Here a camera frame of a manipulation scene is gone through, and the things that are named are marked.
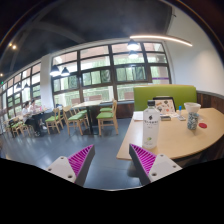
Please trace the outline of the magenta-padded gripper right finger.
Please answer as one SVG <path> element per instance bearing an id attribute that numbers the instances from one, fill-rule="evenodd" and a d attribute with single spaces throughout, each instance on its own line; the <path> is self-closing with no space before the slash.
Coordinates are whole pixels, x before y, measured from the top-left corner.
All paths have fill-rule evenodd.
<path id="1" fill-rule="evenodd" d="M 165 154 L 155 155 L 134 144 L 129 145 L 129 155 L 142 185 L 147 185 L 181 170 L 181 167 Z"/>

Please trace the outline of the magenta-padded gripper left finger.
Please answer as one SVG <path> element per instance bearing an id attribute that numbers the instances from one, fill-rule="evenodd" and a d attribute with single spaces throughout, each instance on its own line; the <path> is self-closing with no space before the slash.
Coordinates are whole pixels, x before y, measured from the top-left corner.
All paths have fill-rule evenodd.
<path id="1" fill-rule="evenodd" d="M 79 186 L 83 186 L 94 155 L 95 147 L 94 145 L 89 145 L 68 157 L 58 157 L 47 168 L 47 171 Z"/>

